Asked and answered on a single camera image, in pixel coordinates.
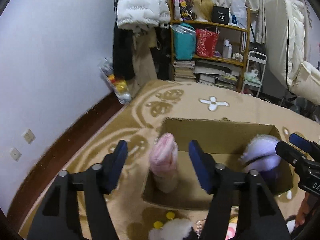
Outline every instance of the yellow ball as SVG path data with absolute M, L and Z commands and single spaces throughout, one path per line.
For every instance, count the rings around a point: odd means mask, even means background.
M 230 223 L 237 223 L 238 222 L 238 217 L 234 217 L 233 219 L 230 220 Z
M 163 223 L 161 221 L 156 221 L 153 223 L 153 227 L 155 229 L 160 229 L 163 226 Z
M 176 215 L 172 211 L 169 211 L 165 216 L 167 219 L 174 219 Z

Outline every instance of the red bag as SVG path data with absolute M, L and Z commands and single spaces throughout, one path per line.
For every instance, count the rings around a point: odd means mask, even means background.
M 197 47 L 196 52 L 200 57 L 213 57 L 219 34 L 207 29 L 196 29 Z

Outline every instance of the stack of books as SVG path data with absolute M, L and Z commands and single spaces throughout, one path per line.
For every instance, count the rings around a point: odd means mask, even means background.
M 197 62 L 194 73 L 199 74 L 199 83 L 236 90 L 237 76 L 240 72 L 231 67 Z
M 196 62 L 194 61 L 175 60 L 173 62 L 174 80 L 195 82 L 196 77 L 193 74 L 195 64 Z

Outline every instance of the plastic bag with toys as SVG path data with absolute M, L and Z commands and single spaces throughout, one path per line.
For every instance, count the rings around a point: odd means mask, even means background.
M 131 95 L 124 79 L 117 79 L 113 73 L 112 59 L 106 59 L 99 64 L 104 79 L 113 88 L 119 102 L 123 105 L 130 103 Z

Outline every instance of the wall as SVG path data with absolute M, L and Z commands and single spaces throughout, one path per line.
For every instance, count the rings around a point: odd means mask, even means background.
M 46 148 L 110 93 L 113 0 L 11 0 L 0 17 L 0 208 Z M 28 145 L 22 133 L 36 136 Z M 22 156 L 15 162 L 9 150 Z
M 310 12 L 312 29 L 309 31 L 309 55 L 308 61 L 314 66 L 318 66 L 320 61 L 319 43 L 320 43 L 320 20 L 315 11 L 308 3 L 308 10 Z

